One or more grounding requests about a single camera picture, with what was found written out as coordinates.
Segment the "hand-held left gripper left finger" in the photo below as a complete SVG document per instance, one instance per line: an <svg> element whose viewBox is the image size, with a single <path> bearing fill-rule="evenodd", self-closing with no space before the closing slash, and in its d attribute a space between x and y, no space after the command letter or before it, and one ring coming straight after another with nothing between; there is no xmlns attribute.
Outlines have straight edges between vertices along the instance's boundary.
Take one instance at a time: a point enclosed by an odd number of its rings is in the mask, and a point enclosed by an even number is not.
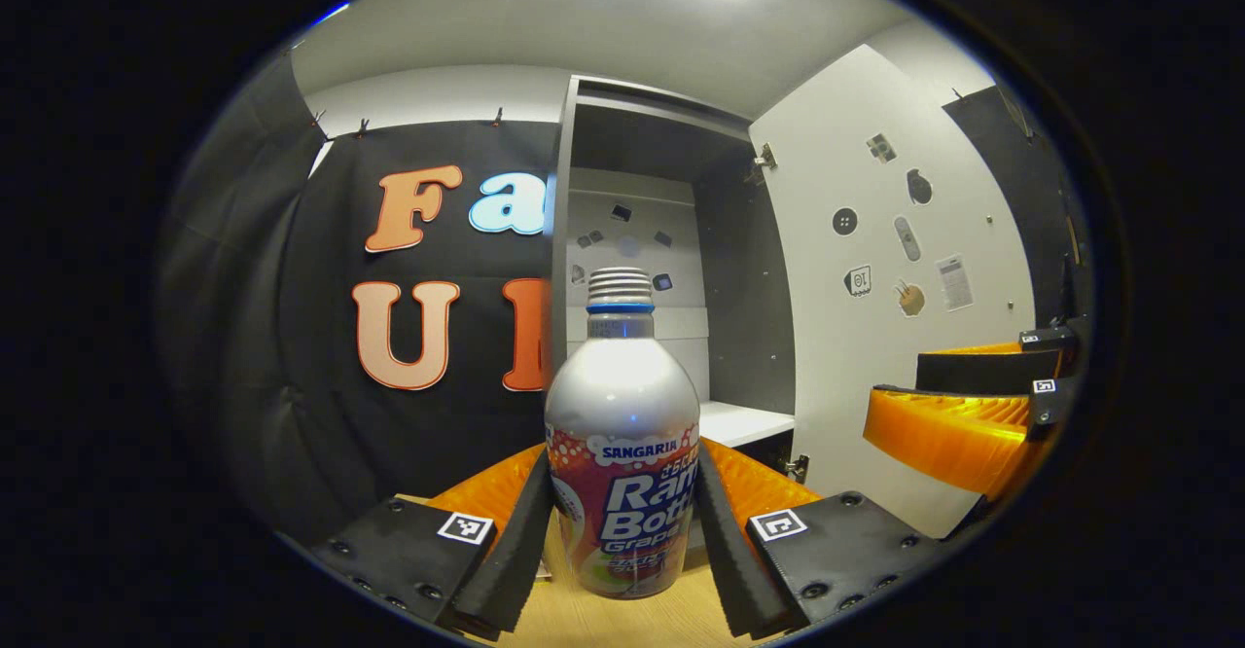
<svg viewBox="0 0 1245 648"><path fill-rule="evenodd" d="M530 446L426 501L392 496L308 555L332 577L442 631L515 631L554 507L544 446Z"/></svg>

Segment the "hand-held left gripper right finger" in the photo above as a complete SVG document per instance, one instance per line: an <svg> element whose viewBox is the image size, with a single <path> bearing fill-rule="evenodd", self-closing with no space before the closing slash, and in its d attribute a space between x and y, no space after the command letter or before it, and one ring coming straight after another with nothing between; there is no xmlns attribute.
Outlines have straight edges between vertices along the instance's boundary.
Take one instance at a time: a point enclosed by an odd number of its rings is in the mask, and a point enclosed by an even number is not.
<svg viewBox="0 0 1245 648"><path fill-rule="evenodd" d="M827 629L942 560L942 542L865 493L818 496L708 439L698 442L696 508L733 636Z"/></svg>

